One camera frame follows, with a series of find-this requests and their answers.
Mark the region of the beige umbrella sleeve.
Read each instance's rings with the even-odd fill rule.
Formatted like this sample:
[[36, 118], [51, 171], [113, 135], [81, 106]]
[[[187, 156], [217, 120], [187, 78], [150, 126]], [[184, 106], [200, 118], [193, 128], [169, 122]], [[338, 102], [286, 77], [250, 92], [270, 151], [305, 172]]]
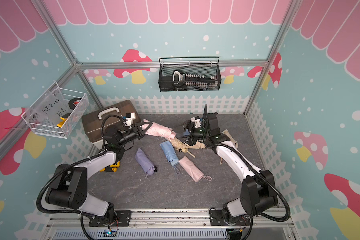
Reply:
[[[229, 133], [229, 131], [227, 129], [225, 129], [223, 131], [223, 134], [229, 138], [230, 142], [228, 143], [228, 146], [237, 150], [238, 142], [236, 140], [234, 140], [234, 138]], [[223, 162], [226, 162], [227, 164], [230, 165], [232, 163], [232, 161], [234, 161], [236, 158], [235, 153], [225, 147], [218, 147], [218, 152], [219, 152], [219, 156], [221, 157], [220, 165], [222, 165]]]

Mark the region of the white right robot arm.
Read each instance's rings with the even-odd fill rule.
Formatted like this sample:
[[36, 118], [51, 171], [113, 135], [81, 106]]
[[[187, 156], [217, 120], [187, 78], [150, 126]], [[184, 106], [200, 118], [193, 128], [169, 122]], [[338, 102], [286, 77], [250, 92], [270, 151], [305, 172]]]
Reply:
[[235, 224], [242, 217], [262, 216], [274, 222], [285, 222], [291, 216], [286, 198], [276, 188], [274, 175], [252, 164], [219, 128], [217, 113], [204, 108], [202, 117], [183, 123], [185, 143], [204, 144], [225, 161], [242, 182], [240, 197], [226, 203], [221, 210], [224, 221]]

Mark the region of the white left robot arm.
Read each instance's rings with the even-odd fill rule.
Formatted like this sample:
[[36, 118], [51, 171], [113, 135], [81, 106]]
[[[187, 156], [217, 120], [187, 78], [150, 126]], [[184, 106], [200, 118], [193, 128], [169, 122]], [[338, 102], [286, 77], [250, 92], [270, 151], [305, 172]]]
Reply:
[[102, 169], [120, 161], [126, 151], [126, 144], [142, 139], [153, 122], [127, 124], [125, 117], [119, 116], [122, 127], [101, 124], [103, 144], [100, 152], [73, 164], [61, 164], [53, 177], [42, 187], [37, 200], [37, 209], [45, 214], [79, 214], [89, 219], [99, 219], [106, 223], [118, 220], [114, 205], [88, 193], [88, 180]]

